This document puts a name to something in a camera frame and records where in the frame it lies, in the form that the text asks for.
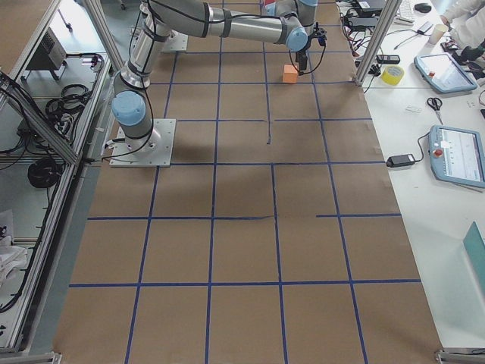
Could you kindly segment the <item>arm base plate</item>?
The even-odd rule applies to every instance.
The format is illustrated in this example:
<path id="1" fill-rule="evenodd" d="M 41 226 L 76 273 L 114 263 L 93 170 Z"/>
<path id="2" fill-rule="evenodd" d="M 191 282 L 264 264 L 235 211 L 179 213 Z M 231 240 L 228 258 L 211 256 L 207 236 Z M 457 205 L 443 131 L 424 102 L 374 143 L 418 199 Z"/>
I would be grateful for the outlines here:
<path id="1" fill-rule="evenodd" d="M 188 46 L 188 38 L 186 34 L 172 30 L 164 42 L 161 53 L 185 52 Z"/>
<path id="2" fill-rule="evenodd" d="M 124 141 L 114 144 L 114 157 L 110 159 L 109 165 L 113 168 L 170 167 L 175 130 L 175 119 L 156 118 L 148 139 L 132 140 L 125 137 L 119 127 L 117 138 Z"/>

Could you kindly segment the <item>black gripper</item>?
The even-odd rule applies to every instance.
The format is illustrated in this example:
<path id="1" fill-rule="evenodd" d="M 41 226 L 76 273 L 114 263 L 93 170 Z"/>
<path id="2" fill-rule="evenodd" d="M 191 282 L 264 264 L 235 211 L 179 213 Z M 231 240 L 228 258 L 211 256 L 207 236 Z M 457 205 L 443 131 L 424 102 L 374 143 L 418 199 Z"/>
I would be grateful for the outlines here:
<path id="1" fill-rule="evenodd" d="M 305 47 L 310 48 L 311 42 L 314 39 L 318 41 L 319 46 L 324 48 L 327 46 L 327 31 L 317 21 L 311 26 Z M 296 63 L 299 71 L 305 71 L 307 69 L 308 56 L 306 51 L 298 51 L 296 53 Z"/>

